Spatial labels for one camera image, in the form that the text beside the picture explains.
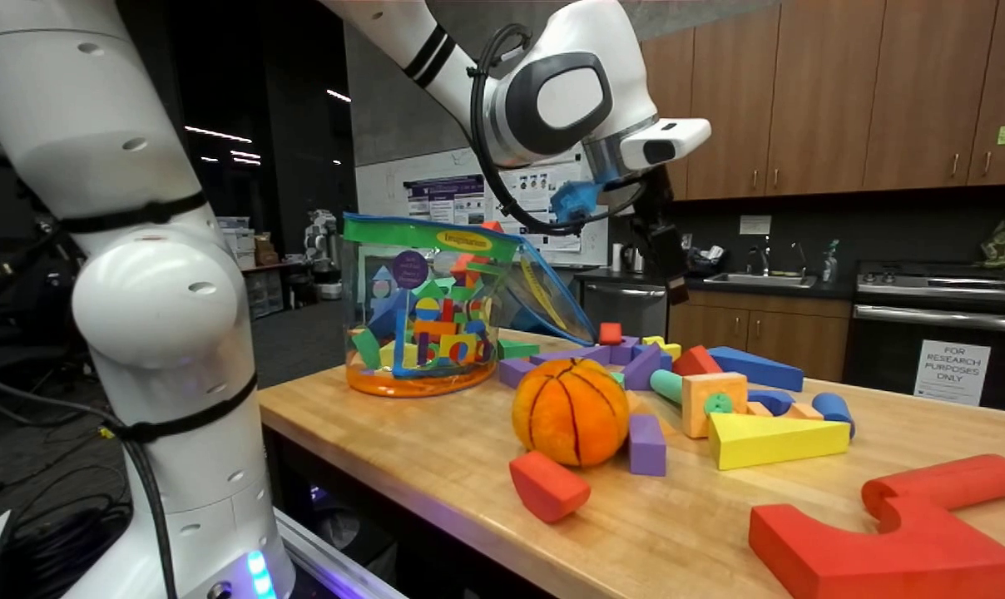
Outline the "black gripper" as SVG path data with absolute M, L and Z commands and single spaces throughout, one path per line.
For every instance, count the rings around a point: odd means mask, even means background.
M 649 169 L 639 178 L 632 201 L 632 232 L 641 238 L 646 266 L 669 287 L 687 281 L 687 250 L 676 222 L 669 220 L 671 185 L 666 169 Z

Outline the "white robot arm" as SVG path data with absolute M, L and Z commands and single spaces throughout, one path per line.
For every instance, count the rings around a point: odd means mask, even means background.
M 621 184 L 712 137 L 660 111 L 620 0 L 570 0 L 508 69 L 425 0 L 319 2 L 451 111 L 490 177 L 581 149 Z M 131 530 L 65 599 L 286 599 L 246 279 L 114 0 L 0 0 L 0 145 L 85 252 L 74 318 L 131 471 Z

